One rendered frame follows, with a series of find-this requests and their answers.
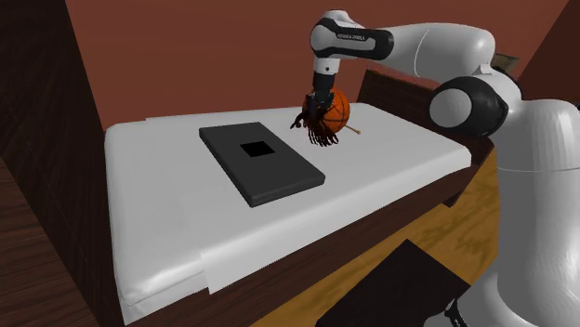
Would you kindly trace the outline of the orange basketball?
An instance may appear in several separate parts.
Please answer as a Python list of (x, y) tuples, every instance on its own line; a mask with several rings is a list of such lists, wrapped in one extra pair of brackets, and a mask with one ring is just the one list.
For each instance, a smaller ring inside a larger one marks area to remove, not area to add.
[(331, 137), (346, 126), (350, 107), (345, 94), (336, 89), (330, 90), (325, 102), (319, 101), (315, 91), (307, 94), (302, 107), (302, 119), (318, 136)]

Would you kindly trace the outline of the bed with white mattress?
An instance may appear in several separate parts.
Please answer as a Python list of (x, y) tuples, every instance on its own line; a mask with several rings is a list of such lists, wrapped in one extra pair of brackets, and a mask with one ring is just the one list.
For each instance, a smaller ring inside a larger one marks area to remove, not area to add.
[[(428, 88), (369, 71), (350, 131), (320, 148), (297, 108), (150, 118), (105, 136), (114, 277), (128, 327), (238, 327), (260, 319), (439, 204), (492, 150), (428, 118)], [(200, 138), (260, 123), (325, 176), (251, 207)]]

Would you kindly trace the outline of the dark grey flat laptop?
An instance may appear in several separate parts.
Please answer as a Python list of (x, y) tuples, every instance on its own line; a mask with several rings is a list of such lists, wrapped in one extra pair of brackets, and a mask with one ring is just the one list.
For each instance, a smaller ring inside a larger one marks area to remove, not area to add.
[(323, 172), (260, 122), (201, 127), (199, 136), (251, 207), (325, 181)]

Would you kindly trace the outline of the tan framed wall picture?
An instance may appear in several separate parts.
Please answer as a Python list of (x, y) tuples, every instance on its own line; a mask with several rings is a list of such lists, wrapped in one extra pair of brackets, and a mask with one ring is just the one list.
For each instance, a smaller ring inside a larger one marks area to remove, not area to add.
[(519, 58), (509, 55), (495, 53), (491, 61), (491, 66), (495, 69), (500, 69), (508, 74), (512, 74), (515, 66), (519, 62)]

